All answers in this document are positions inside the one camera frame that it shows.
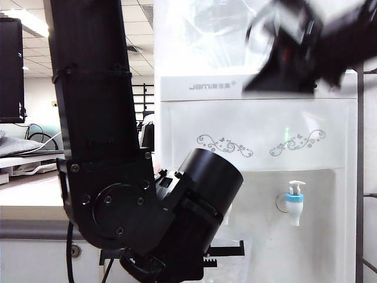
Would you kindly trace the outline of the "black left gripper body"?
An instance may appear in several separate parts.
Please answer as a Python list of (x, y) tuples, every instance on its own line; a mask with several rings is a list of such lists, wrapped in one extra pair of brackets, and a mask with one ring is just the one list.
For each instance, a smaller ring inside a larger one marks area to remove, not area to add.
[(204, 245), (127, 246), (102, 249), (100, 265), (118, 259), (121, 266), (138, 281), (195, 281), (204, 276)]

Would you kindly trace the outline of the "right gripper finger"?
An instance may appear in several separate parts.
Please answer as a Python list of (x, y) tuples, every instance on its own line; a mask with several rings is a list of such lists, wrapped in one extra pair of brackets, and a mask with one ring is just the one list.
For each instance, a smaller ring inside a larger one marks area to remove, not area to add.
[(305, 48), (285, 30), (278, 29), (267, 62), (245, 85), (247, 91), (272, 91), (313, 94), (315, 79), (310, 78), (310, 63)]

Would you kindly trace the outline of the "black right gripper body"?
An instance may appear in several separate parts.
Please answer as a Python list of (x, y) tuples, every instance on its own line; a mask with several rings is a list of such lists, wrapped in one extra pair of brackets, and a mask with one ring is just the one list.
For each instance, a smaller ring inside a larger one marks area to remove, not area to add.
[(339, 86), (348, 63), (346, 42), (348, 28), (344, 19), (323, 24), (318, 17), (305, 23), (303, 47), (300, 49), (299, 86), (314, 86), (323, 79), (331, 86)]

